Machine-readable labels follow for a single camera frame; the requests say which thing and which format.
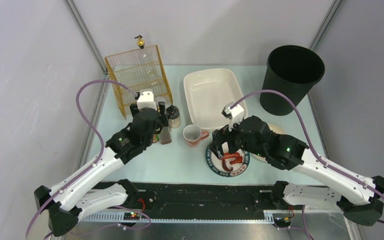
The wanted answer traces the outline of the dark sauce glass bottle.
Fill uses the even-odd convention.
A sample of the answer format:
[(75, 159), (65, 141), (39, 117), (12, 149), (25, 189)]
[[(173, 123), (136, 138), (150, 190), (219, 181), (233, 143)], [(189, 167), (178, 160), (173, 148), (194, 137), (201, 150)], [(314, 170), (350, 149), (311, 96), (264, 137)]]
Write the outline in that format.
[(158, 135), (159, 141), (162, 145), (170, 144), (172, 142), (172, 137), (168, 117), (162, 116), (161, 122), (162, 128), (160, 134)]

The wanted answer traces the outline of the clear glass oil bottle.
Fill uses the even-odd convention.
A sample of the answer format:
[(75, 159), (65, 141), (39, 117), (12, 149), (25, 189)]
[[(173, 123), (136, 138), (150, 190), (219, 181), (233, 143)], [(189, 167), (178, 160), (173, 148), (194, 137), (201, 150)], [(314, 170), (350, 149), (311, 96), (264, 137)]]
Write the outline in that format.
[(160, 83), (155, 58), (150, 50), (145, 47), (142, 35), (137, 35), (134, 39), (136, 39), (138, 49), (130, 55), (132, 59), (125, 66), (130, 88), (153, 88)]

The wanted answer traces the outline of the white lid spice jar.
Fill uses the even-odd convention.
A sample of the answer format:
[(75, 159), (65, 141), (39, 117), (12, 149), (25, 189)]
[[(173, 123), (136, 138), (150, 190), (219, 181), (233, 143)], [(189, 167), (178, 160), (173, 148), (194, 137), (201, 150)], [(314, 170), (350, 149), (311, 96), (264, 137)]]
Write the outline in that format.
[(167, 106), (166, 105), (166, 99), (163, 97), (163, 96), (157, 96), (154, 98), (154, 101), (156, 103), (157, 106), (159, 105), (163, 105), (163, 106)]

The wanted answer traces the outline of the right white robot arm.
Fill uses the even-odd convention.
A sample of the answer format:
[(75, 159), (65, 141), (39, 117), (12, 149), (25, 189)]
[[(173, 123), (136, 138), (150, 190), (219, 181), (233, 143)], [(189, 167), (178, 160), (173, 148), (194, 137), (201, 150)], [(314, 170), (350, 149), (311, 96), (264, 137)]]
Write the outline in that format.
[(371, 227), (380, 222), (384, 203), (384, 177), (365, 177), (323, 159), (312, 152), (309, 145), (298, 138), (272, 131), (256, 116), (225, 125), (212, 132), (209, 150), (221, 159), (239, 150), (258, 155), (278, 170), (307, 175), (322, 187), (300, 186), (278, 180), (270, 198), (278, 208), (287, 206), (313, 206), (340, 212), (356, 224)]

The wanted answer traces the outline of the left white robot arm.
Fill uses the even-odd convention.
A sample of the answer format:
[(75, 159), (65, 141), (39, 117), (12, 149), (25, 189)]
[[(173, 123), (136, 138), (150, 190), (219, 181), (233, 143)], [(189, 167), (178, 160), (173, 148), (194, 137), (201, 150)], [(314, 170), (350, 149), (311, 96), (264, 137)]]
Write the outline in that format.
[(83, 218), (109, 207), (121, 206), (136, 192), (127, 179), (109, 188), (88, 193), (104, 177), (125, 166), (153, 143), (166, 126), (165, 103), (137, 102), (130, 106), (133, 119), (125, 128), (101, 143), (99, 153), (65, 180), (34, 191), (37, 211), (48, 212), (50, 234), (60, 237)]

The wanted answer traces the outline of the black lid spice jar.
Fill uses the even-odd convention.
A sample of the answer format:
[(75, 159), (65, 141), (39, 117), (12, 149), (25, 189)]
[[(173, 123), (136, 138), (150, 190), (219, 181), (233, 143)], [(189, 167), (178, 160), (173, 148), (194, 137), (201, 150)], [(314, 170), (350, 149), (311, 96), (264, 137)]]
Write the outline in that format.
[(170, 105), (166, 109), (166, 115), (168, 118), (168, 126), (171, 129), (176, 129), (181, 126), (182, 120), (180, 116), (180, 110), (177, 106), (175, 105)]

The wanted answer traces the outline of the blue rimmed plate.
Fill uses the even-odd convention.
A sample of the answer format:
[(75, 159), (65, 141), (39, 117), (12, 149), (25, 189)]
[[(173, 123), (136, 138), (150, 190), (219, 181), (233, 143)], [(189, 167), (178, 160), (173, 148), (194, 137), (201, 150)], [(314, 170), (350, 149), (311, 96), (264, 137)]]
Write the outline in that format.
[[(225, 153), (228, 152), (228, 145), (224, 143), (222, 145), (223, 150)], [(243, 172), (246, 171), (248, 166), (250, 165), (250, 153), (248, 151), (244, 150), (238, 150), (238, 153), (240, 153), (243, 157), (242, 161), (228, 161), (226, 160), (226, 163), (229, 167), (233, 167), (232, 172), (225, 172), (222, 168), (222, 160), (218, 159), (210, 150), (209, 145), (207, 146), (205, 150), (205, 162), (209, 169), (221, 177), (236, 177), (238, 175), (241, 175)]]

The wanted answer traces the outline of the dark red sausage piece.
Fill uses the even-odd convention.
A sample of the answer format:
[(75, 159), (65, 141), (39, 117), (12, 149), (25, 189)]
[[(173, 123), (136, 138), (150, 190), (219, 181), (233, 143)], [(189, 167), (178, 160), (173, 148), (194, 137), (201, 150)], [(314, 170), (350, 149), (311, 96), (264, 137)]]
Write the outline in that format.
[(222, 159), (222, 160), (221, 160), (221, 164), (222, 164), (222, 168), (223, 168), (223, 170), (224, 170), (225, 172), (230, 173), (230, 172), (233, 171), (233, 167), (228, 166), (228, 165), (227, 165), (227, 161), (226, 161), (225, 159)]

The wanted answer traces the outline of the pink ceramic mug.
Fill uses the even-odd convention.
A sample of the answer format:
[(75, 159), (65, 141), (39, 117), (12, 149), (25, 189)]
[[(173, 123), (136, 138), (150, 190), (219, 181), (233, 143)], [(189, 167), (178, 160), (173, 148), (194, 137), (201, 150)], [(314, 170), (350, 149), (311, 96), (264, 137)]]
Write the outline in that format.
[(197, 147), (201, 141), (210, 136), (209, 131), (202, 130), (194, 124), (187, 125), (182, 133), (186, 144), (191, 148)]

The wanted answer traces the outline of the cream round plate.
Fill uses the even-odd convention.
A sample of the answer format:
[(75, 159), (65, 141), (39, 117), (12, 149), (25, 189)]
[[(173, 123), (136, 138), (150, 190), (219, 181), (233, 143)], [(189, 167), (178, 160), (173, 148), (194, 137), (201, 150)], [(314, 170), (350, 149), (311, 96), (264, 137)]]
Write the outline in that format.
[[(271, 131), (273, 131), (274, 133), (276, 133), (276, 134), (285, 134), (285, 131), (280, 126), (278, 126), (276, 124), (273, 124), (273, 123), (268, 123), (267, 125), (268, 125), (269, 129)], [(254, 153), (252, 155), (254, 157), (256, 157), (258, 160), (267, 163), (267, 160), (266, 160), (265, 157), (259, 156), (259, 155), (254, 154)]]

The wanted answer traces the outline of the white rectangular basin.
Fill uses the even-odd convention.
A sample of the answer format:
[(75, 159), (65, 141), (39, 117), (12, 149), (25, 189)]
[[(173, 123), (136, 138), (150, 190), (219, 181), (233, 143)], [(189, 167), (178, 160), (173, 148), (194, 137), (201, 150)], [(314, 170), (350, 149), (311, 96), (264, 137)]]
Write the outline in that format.
[(191, 72), (183, 86), (190, 120), (203, 130), (227, 125), (230, 120), (222, 115), (223, 108), (243, 97), (235, 74), (227, 68)]

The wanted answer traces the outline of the black trash bin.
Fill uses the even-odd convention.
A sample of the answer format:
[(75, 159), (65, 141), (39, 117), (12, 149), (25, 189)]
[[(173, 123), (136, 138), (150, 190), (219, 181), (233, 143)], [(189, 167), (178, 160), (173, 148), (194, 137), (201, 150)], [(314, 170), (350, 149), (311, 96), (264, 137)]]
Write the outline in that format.
[(297, 106), (325, 74), (325, 64), (314, 51), (283, 45), (267, 58), (263, 90), (273, 90), (288, 97)]

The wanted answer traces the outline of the aluminium frame post left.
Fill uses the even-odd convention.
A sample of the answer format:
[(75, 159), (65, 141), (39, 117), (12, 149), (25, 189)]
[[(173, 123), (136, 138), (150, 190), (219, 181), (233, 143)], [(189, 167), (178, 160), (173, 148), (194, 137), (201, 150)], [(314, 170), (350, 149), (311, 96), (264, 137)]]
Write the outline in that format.
[(104, 75), (108, 73), (104, 58), (102, 57), (96, 42), (93, 39), (76, 3), (74, 0), (63, 0), (68, 12), (70, 13), (74, 23), (76, 24), (80, 34), (82, 35), (86, 45), (92, 53), (95, 61), (97, 62), (100, 70)]

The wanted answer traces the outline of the aluminium frame post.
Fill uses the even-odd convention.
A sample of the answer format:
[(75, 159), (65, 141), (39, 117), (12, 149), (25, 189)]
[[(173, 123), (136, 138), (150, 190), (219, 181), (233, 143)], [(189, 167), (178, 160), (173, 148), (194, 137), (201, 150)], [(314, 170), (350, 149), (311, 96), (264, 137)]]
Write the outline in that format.
[(343, 3), (343, 0), (334, 0), (331, 3), (331, 5), (330, 5), (324, 19), (322, 20), (312, 42), (309, 45), (309, 49), (312, 50), (313, 52), (315, 52), (318, 49), (319, 45), (321, 44), (324, 35), (326, 34), (331, 22), (333, 21), (334, 17), (336, 16), (337, 12), (339, 11), (342, 3)]
[(74, 0), (63, 0), (68, 12), (70, 13), (74, 23), (76, 24), (80, 34), (82, 35), (86, 45), (92, 53), (95, 61), (97, 62), (100, 70), (104, 75), (108, 73), (104, 58), (102, 57), (96, 42), (93, 39), (76, 3)]

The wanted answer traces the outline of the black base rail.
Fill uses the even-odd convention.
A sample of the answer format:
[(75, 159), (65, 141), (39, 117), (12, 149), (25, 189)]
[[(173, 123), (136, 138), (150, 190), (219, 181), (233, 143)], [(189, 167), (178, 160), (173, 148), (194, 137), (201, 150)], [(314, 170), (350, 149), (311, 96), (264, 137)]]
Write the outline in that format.
[(263, 220), (265, 211), (290, 206), (275, 185), (208, 185), (131, 182), (123, 207), (153, 220)]

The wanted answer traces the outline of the aluminium frame post right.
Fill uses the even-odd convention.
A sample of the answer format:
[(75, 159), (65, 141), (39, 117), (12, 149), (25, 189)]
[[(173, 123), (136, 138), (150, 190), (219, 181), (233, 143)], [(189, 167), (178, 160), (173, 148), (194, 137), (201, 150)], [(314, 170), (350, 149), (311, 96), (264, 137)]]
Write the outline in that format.
[(319, 45), (321, 44), (324, 35), (326, 34), (331, 22), (333, 21), (334, 17), (336, 16), (337, 12), (339, 11), (342, 3), (343, 3), (343, 0), (334, 0), (331, 3), (331, 5), (330, 5), (324, 19), (322, 20), (312, 42), (309, 45), (309, 49), (312, 50), (313, 52), (315, 52), (318, 49)]

